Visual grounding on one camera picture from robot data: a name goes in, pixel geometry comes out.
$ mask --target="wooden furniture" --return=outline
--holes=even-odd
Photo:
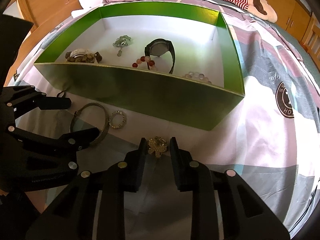
[[[30,51],[52,29],[71,16],[71,11],[82,9],[78,0],[17,0],[18,7],[25,20],[34,23],[31,35],[22,43],[18,57],[9,70],[7,85]]]
[[[278,15],[276,23],[301,41],[311,18],[308,12],[296,0],[267,1]]]
[[[310,14],[299,0],[267,0],[278,15],[276,22],[301,41],[310,21]]]
[[[312,17],[301,43],[320,71],[320,24]]]

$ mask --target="green box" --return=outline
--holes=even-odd
[[[171,74],[122,66],[55,63],[63,51],[98,20],[127,15],[157,15],[215,25],[223,63],[224,88]],[[36,68],[58,90],[155,116],[213,129],[244,97],[238,55],[218,11],[171,2],[131,2],[97,8],[60,34],[39,56]]]

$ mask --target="watch face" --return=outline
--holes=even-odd
[[[169,51],[168,44],[163,41],[159,41],[158,43],[151,46],[150,55],[159,57],[168,51]]]

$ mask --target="black watch strap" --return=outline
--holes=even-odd
[[[152,51],[152,49],[153,49],[153,47],[155,47],[156,45],[158,45],[158,44],[161,44],[163,47],[161,48],[161,50],[159,51],[159,53],[153,53],[153,51]],[[166,53],[166,52],[170,52],[171,53],[171,56],[172,56],[172,68],[171,68],[171,70],[169,71],[169,74],[172,74],[173,73],[173,69],[174,69],[174,62],[176,61],[176,55],[175,55],[175,52],[174,52],[174,47],[173,47],[173,44],[172,44],[172,42],[171,41],[168,41],[168,40],[165,40],[165,39],[156,39],[156,40],[154,40],[154,41],[152,41],[152,42],[150,42],[146,47],[145,47],[145,49],[144,49],[144,54],[145,54],[145,56],[151,56],[151,55],[153,55],[153,56],[161,56],[161,55],[163,55],[164,53]]]

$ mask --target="open cardboard box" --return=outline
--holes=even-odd
[[[118,57],[112,44],[128,35],[132,44]],[[152,40],[170,40],[171,54],[152,57],[157,72],[145,63]],[[65,53],[78,48],[99,52],[100,64],[66,63]],[[211,130],[244,97],[242,72],[229,29],[220,12],[172,2],[130,2],[97,8],[58,36],[35,62],[59,89],[121,108],[184,125]],[[211,84],[187,79],[203,73]]]

